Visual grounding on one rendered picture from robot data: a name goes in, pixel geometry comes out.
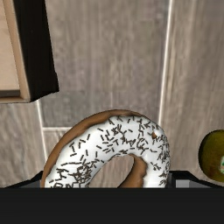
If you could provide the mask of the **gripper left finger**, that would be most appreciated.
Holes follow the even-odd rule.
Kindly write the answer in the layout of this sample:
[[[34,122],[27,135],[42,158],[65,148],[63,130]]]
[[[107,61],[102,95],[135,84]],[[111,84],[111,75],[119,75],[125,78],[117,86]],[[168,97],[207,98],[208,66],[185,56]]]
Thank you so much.
[[[16,183],[14,185],[9,185],[9,188],[40,188],[40,180],[42,178],[42,174],[43,172],[40,171],[33,178]]]

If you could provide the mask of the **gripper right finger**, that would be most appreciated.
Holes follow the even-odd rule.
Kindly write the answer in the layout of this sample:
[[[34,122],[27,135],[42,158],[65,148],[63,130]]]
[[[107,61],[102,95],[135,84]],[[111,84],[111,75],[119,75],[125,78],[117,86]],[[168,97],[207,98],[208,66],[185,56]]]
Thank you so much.
[[[219,188],[218,185],[201,180],[189,171],[171,171],[169,173],[170,188]]]

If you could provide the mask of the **white iced sprinkled donut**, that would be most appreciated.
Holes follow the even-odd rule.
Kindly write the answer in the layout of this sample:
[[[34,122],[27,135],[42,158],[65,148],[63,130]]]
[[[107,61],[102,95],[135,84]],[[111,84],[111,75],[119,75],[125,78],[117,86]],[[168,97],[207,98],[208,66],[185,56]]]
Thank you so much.
[[[134,164],[122,187],[166,185],[170,169],[169,144],[159,125],[127,110],[91,115],[56,144],[45,164],[41,185],[88,187],[107,162],[127,155],[134,158]]]

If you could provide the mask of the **wooden box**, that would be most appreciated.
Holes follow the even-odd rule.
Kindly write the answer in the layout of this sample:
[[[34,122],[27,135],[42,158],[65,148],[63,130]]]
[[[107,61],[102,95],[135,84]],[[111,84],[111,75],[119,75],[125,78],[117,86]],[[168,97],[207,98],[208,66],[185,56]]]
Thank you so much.
[[[0,104],[59,91],[45,0],[0,0]]]

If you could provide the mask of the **olive green round fruit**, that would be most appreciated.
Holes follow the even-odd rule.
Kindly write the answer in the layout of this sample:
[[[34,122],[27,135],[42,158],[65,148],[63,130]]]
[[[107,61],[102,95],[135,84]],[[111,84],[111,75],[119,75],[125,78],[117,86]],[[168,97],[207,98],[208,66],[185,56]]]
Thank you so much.
[[[224,129],[205,135],[199,146],[198,160],[208,178],[224,183]]]

